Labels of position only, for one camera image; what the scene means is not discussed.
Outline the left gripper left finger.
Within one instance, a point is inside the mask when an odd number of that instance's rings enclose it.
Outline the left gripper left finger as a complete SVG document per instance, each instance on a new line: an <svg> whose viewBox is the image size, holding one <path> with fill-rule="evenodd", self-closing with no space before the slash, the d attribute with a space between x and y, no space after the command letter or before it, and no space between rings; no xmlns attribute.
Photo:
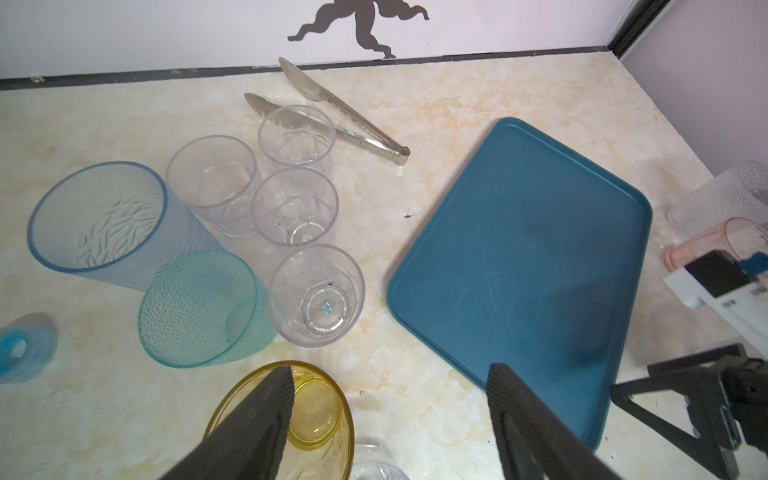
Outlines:
<svg viewBox="0 0 768 480"><path fill-rule="evenodd" d="M273 369L166 479L274 479L294 406L292 370Z"/></svg>

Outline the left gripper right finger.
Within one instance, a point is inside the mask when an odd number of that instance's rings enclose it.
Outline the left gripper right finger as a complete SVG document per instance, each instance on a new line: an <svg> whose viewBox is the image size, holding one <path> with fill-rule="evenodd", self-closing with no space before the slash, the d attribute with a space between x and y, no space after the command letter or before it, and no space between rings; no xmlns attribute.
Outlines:
<svg viewBox="0 0 768 480"><path fill-rule="evenodd" d="M490 366L486 394L506 479L618 477L509 366Z"/></svg>

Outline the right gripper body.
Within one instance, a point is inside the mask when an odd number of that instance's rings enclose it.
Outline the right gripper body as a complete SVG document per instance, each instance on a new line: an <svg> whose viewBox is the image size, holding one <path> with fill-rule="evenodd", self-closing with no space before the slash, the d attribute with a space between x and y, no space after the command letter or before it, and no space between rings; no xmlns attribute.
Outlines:
<svg viewBox="0 0 768 480"><path fill-rule="evenodd" d="M722 373L722 383L746 443L767 454L767 363L747 359L730 366Z"/></svg>

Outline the green textured plastic cup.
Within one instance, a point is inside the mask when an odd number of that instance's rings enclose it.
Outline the green textured plastic cup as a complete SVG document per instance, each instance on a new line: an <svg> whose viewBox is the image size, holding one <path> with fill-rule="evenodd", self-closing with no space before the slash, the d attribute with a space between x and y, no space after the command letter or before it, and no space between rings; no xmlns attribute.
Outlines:
<svg viewBox="0 0 768 480"><path fill-rule="evenodd" d="M225 251L201 251L153 280L139 309L138 335L155 361L185 369L250 357L277 332L266 286L250 266Z"/></svg>

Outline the tall blue frosted cup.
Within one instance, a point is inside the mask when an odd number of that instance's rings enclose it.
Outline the tall blue frosted cup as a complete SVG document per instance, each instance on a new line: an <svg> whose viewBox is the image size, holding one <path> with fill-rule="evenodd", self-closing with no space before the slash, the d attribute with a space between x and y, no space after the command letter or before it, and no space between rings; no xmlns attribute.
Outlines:
<svg viewBox="0 0 768 480"><path fill-rule="evenodd" d="M30 217L27 243L51 270L138 291L179 258L222 248L157 172L128 161L56 184Z"/></svg>

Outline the yellow transparent cup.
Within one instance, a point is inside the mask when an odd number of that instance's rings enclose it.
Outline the yellow transparent cup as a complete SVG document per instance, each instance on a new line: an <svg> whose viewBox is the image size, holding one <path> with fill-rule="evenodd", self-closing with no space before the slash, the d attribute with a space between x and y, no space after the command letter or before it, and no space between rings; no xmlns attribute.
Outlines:
<svg viewBox="0 0 768 480"><path fill-rule="evenodd" d="M354 459L354 425L337 382L319 367L284 360L267 364L241 379L211 417L209 435L273 369L289 367L295 390L279 479L348 479Z"/></svg>

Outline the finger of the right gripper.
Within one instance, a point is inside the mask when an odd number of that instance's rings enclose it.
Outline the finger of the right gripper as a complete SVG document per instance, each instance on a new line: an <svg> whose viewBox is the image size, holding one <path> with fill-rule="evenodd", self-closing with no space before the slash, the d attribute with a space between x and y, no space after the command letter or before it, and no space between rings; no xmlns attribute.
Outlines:
<svg viewBox="0 0 768 480"><path fill-rule="evenodd" d="M612 402L718 479L736 479L736 451L747 444L722 373L748 359L743 344L717 347L647 367L644 378L610 387Z"/></svg>

